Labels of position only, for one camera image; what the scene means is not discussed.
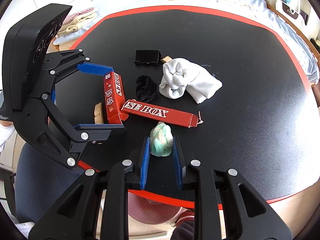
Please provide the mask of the person's left hand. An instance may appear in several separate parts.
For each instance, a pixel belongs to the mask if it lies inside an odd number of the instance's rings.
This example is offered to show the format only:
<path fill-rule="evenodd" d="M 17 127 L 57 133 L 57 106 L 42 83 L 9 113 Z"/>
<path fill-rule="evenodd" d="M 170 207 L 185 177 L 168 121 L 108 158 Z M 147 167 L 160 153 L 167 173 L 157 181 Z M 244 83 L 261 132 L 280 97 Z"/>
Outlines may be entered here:
<path fill-rule="evenodd" d="M 0 124 L 1 124 L 2 126 L 4 126 L 4 127 L 9 127 L 9 126 L 13 125 L 13 122 L 0 120 Z"/>

